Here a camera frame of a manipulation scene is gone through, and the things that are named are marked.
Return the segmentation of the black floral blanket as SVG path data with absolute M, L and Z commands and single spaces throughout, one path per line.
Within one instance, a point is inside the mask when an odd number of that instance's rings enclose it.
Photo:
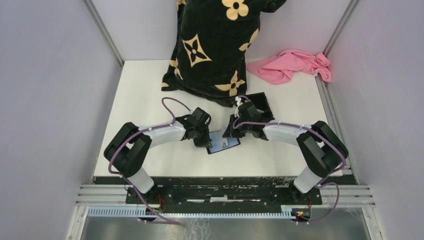
M 282 0 L 179 0 L 177 33 L 163 75 L 164 92 L 184 91 L 232 107 L 247 92 L 246 52 L 261 29 L 262 13 Z

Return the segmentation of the black plastic bin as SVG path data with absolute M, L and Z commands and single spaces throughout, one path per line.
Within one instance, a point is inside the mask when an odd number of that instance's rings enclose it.
M 264 92 L 248 94 L 246 97 L 255 105 L 262 119 L 270 121 L 275 119 Z

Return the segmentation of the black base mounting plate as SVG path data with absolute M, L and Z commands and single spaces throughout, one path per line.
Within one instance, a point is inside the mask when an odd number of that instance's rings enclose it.
M 296 193 L 293 177 L 153 177 L 142 194 L 167 214 L 279 213 L 281 206 L 322 205 L 319 189 Z

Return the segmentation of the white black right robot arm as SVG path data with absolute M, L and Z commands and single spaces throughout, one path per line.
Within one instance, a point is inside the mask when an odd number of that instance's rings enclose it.
M 299 147 L 306 167 L 289 185 L 288 196 L 295 204 L 302 204 L 312 188 L 341 170 L 349 156 L 346 146 L 326 122 L 319 120 L 312 125 L 282 122 L 274 118 L 269 106 L 256 106 L 252 101 L 237 106 L 222 136 L 241 139 L 246 134 Z

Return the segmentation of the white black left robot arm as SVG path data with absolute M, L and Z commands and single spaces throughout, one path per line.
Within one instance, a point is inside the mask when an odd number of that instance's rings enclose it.
M 139 127 L 125 123 L 112 138 L 103 152 L 109 161 L 109 172 L 127 179 L 138 190 L 138 197 L 149 204 L 158 195 L 154 180 L 143 168 L 151 148 L 170 142 L 193 140 L 197 148 L 209 148 L 211 116 L 197 107 L 191 113 L 174 117 L 172 121 L 159 125 Z

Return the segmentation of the black leather card holder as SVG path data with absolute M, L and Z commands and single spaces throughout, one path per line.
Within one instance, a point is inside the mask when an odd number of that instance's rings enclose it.
M 223 129 L 216 130 L 209 133 L 211 145 L 210 147 L 206 148 L 206 151 L 209 155 L 228 150 L 230 148 L 239 146 L 241 144 L 238 138 L 223 137 L 223 135 L 224 135 Z

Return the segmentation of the pink cloth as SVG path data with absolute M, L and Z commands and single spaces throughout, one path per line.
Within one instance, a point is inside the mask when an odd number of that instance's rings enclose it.
M 297 49 L 284 50 L 279 55 L 247 63 L 246 69 L 272 85 L 290 82 L 295 72 L 320 75 L 323 82 L 332 82 L 330 61 L 323 53 L 313 55 Z

